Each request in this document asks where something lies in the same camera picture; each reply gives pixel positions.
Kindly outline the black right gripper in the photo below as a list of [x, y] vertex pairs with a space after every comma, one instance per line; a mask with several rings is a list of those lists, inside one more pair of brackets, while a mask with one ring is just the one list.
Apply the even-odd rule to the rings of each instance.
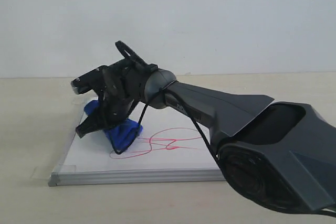
[[83, 138], [89, 133], [112, 129], [124, 122], [134, 108], [135, 101], [132, 98], [93, 99], [84, 106], [87, 117], [76, 126], [75, 132]]

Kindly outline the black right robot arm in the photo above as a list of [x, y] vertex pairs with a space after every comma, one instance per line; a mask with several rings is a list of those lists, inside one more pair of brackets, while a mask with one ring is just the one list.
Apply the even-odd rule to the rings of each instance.
[[71, 82], [94, 91], [98, 107], [78, 136], [113, 128], [139, 102], [173, 108], [195, 127], [225, 180], [241, 196], [285, 214], [335, 216], [335, 127], [312, 105], [275, 102], [260, 94], [230, 94], [181, 83], [154, 64], [120, 60]]

